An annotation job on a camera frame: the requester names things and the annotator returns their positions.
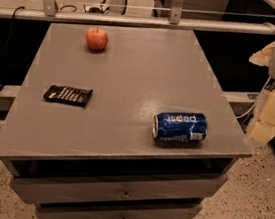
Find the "blue pepsi can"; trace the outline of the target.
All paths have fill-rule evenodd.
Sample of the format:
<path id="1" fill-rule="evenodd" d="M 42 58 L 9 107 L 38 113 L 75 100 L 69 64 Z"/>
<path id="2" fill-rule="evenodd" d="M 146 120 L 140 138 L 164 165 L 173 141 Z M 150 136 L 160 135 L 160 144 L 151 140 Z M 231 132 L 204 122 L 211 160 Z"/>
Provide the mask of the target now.
<path id="1" fill-rule="evenodd" d="M 153 137 L 159 141 L 202 141 L 207 136 L 207 120 L 203 114 L 164 112 L 153 118 Z"/>

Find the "white power strip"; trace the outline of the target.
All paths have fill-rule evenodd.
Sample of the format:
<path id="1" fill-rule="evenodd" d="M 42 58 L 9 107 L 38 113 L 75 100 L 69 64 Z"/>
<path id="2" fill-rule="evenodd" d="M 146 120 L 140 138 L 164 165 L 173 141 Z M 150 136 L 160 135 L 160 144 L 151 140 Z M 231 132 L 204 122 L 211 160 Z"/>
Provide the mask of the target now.
<path id="1" fill-rule="evenodd" d="M 106 7 L 105 5 L 84 5 L 83 6 L 83 11 L 85 13 L 98 13 L 98 14 L 104 14 L 107 13 L 109 10 L 109 7 Z"/>

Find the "red apple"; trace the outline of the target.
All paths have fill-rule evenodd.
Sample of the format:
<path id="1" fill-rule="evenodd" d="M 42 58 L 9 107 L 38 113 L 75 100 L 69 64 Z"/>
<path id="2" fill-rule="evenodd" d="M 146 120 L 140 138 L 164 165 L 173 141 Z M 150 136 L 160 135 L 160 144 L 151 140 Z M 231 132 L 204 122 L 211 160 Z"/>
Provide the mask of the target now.
<path id="1" fill-rule="evenodd" d="M 102 51 L 108 44 L 108 34 L 103 28 L 93 27 L 86 31 L 86 44 L 91 50 Z"/>

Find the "black snack packet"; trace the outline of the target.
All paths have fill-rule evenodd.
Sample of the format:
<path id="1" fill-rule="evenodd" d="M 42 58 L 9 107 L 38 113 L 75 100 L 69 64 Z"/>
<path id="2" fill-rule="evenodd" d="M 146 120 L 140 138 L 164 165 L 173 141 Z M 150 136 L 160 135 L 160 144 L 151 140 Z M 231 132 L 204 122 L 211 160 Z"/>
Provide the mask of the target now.
<path id="1" fill-rule="evenodd" d="M 92 96 L 92 90 L 78 89 L 70 86 L 52 85 L 45 92 L 46 102 L 69 104 L 70 106 L 85 107 Z"/>

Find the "grey drawer cabinet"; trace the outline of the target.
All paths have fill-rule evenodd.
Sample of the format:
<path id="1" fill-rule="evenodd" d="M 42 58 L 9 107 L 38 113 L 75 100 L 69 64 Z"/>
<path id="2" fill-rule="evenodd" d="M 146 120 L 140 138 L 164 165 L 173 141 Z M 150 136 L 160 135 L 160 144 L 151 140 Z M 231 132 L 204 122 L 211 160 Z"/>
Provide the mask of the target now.
<path id="1" fill-rule="evenodd" d="M 55 23 L 0 130 L 0 162 L 39 219 L 190 219 L 252 154 L 189 30 L 109 27 L 100 53 L 82 25 Z M 52 85 L 92 90 L 85 107 L 46 102 Z M 202 141 L 153 137 L 157 114 L 206 117 Z"/>

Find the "grey metal railing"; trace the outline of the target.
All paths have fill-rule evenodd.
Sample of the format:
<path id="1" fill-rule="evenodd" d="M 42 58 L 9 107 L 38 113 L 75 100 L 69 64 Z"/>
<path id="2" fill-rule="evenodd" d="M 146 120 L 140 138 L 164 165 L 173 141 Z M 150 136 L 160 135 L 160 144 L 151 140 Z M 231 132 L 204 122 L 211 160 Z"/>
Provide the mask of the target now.
<path id="1" fill-rule="evenodd" d="M 107 13 L 85 13 L 105 5 Z M 0 18 L 275 33 L 275 0 L 0 0 Z"/>

